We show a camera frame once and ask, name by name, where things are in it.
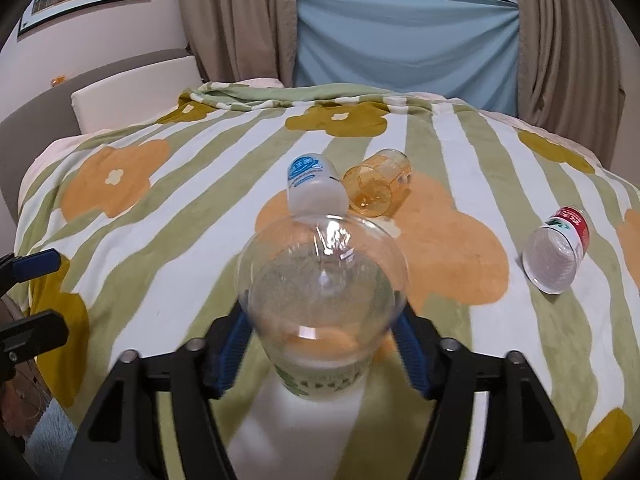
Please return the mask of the clear green-printed plastic cup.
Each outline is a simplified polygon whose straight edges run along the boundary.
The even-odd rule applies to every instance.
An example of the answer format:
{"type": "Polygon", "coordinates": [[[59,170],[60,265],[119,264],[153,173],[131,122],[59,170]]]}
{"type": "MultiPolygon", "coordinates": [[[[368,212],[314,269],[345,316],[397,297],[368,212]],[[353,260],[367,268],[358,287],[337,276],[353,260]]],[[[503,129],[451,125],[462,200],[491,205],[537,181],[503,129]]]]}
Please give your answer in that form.
{"type": "Polygon", "coordinates": [[[396,240],[374,222],[299,214],[250,238],[235,286],[285,388],[325,401],[366,372],[404,307],[409,272],[396,240]]]}

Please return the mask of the amber transparent plastic cup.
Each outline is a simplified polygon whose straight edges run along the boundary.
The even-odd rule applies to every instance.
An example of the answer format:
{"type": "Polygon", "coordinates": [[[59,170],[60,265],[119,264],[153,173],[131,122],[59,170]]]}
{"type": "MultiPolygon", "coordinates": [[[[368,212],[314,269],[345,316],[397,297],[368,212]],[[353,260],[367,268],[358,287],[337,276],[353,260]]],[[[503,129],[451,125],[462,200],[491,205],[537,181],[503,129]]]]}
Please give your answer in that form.
{"type": "Polygon", "coordinates": [[[408,156],[394,148],[373,154],[344,173],[349,206],[360,216],[389,216],[409,192],[412,167],[408,156]]]}

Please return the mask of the white blue-label plastic cup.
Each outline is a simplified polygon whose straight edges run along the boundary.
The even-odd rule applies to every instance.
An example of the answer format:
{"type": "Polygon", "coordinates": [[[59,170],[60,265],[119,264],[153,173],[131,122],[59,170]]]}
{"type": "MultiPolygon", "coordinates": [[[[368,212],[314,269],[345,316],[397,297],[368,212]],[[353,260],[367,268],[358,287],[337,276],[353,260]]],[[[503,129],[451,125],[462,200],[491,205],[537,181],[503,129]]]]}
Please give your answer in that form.
{"type": "Polygon", "coordinates": [[[326,157],[303,154],[288,166],[288,211],[296,214],[346,214],[349,199],[337,172],[326,157]]]}

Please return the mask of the striped floral blanket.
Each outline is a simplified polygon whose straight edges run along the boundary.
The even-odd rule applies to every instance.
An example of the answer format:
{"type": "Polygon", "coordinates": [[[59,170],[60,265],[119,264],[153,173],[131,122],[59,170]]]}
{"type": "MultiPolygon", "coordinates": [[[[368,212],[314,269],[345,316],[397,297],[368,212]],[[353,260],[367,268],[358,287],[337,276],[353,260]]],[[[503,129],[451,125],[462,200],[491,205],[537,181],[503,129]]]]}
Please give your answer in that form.
{"type": "Polygon", "coordinates": [[[12,290],[53,309],[37,364],[81,422],[118,357],[177,350],[240,304],[210,406],[241,479],[402,479],[434,413],[410,306],[462,347],[522,352],[602,479],[639,427],[639,190],[557,136],[460,100],[204,84],[168,114],[52,142],[24,175],[12,290]]]}

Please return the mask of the grey headboard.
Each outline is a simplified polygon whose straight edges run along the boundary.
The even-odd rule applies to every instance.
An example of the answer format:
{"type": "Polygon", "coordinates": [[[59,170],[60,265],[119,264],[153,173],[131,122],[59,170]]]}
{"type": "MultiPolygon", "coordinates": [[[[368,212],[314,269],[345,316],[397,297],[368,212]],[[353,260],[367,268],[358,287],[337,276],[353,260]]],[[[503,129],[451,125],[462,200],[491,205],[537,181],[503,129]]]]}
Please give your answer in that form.
{"type": "Polygon", "coordinates": [[[137,55],[103,65],[63,82],[36,96],[1,122],[1,192],[13,224],[16,224],[18,191],[28,167],[53,141],[79,134],[72,100],[76,90],[152,63],[184,58],[186,49],[169,49],[137,55]]]}

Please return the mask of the small orange object on headboard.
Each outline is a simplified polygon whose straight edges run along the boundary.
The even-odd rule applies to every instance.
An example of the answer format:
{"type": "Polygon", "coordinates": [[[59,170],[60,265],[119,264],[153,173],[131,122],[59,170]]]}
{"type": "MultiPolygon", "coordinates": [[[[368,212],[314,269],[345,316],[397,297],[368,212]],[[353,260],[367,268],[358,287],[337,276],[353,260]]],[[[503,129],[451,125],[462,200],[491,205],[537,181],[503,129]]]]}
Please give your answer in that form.
{"type": "Polygon", "coordinates": [[[57,76],[51,79],[50,82],[50,86],[51,87],[56,87],[59,84],[62,84],[64,81],[66,81],[66,77],[65,76],[57,76]]]}

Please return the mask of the white pillow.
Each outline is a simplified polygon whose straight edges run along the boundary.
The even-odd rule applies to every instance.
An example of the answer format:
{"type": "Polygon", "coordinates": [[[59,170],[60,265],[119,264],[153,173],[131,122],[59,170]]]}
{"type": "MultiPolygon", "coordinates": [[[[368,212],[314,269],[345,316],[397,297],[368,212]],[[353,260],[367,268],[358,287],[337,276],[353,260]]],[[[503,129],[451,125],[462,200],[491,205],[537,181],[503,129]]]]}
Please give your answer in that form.
{"type": "Polygon", "coordinates": [[[82,134],[154,122],[178,106],[186,89],[202,83],[192,55],[115,74],[72,93],[72,109],[82,134]]]}

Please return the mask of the left beige curtain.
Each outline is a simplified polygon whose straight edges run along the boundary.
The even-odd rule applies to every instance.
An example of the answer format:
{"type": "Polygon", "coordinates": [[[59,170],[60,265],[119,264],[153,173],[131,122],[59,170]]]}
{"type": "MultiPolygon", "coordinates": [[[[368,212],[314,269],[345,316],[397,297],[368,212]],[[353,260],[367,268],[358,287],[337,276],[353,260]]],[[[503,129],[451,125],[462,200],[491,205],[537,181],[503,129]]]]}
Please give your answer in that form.
{"type": "Polygon", "coordinates": [[[179,0],[186,40],[211,81],[293,83],[296,0],[179,0]]]}

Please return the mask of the beige curtain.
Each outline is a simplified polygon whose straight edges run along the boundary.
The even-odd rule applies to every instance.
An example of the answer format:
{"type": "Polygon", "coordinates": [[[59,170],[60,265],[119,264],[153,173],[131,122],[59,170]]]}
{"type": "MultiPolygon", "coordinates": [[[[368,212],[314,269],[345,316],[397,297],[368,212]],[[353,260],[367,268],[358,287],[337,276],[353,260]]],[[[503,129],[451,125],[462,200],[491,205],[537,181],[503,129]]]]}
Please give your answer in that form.
{"type": "Polygon", "coordinates": [[[614,155],[625,93],[608,0],[518,0],[518,117],[614,155]]]}
{"type": "Polygon", "coordinates": [[[186,40],[211,81],[293,83],[296,0],[179,0],[186,40]]]}

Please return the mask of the right beige curtain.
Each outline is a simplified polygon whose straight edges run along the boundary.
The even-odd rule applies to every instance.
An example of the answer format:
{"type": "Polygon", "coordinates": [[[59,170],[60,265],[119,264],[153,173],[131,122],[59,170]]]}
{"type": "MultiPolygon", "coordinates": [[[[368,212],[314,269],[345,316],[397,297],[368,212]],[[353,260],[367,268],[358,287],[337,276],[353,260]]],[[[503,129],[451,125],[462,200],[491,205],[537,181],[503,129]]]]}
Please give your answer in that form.
{"type": "Polygon", "coordinates": [[[608,0],[518,0],[518,117],[614,155],[625,93],[608,0]]]}

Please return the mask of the light blue hanging cloth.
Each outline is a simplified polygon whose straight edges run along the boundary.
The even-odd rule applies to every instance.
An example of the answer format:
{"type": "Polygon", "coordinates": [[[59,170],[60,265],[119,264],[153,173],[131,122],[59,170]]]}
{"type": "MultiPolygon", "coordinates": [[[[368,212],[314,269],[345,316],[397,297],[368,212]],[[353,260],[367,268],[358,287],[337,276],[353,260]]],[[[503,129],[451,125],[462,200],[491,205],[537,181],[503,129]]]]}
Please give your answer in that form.
{"type": "Polygon", "coordinates": [[[297,0],[296,86],[349,82],[515,115],[518,7],[498,0],[297,0]]]}

